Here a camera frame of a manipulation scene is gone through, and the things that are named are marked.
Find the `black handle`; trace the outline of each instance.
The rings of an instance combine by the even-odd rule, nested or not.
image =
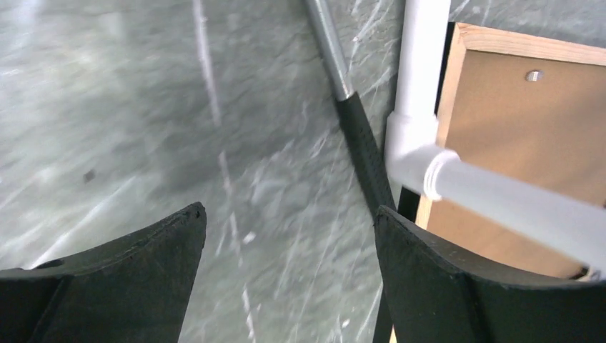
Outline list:
[[[347,100],[338,101],[336,107],[349,155],[371,215],[374,217],[381,205],[395,210],[383,154],[374,139],[358,93]]]

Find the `cork board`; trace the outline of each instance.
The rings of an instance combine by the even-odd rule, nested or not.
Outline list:
[[[487,30],[508,39],[539,39],[461,25],[457,29]],[[552,60],[549,47],[541,54],[526,54],[530,57],[502,54],[493,51],[504,52],[507,47],[470,49],[473,39],[458,34],[450,56],[458,64],[453,66],[449,59],[447,68],[459,70],[449,70],[444,80],[442,92],[446,93],[440,107],[449,109],[448,115],[439,112],[438,143],[457,151],[465,162],[602,206],[606,200],[606,66],[592,63],[606,64],[605,50],[581,46],[594,49],[590,55],[594,60],[582,63],[581,57],[569,54],[571,61],[566,61],[566,56],[557,53],[574,51],[577,44],[548,40],[560,49],[553,49]],[[466,46],[455,46],[460,42]],[[541,46],[531,41],[526,45]],[[543,71],[543,77],[526,81],[532,70]],[[495,261],[554,277],[570,277],[582,267],[448,201],[429,205],[425,201],[419,210],[426,211],[422,227]]]

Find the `metal rod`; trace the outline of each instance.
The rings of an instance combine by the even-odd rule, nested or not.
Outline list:
[[[328,5],[325,0],[305,0],[305,3],[334,96],[338,101],[346,100],[355,90]]]

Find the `concrete floor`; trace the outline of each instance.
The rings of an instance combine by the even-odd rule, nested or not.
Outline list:
[[[379,137],[403,3],[330,1]],[[600,0],[451,10],[606,47]],[[1,0],[0,28],[0,268],[201,201],[207,245],[182,342],[370,342],[372,221],[302,0]]]

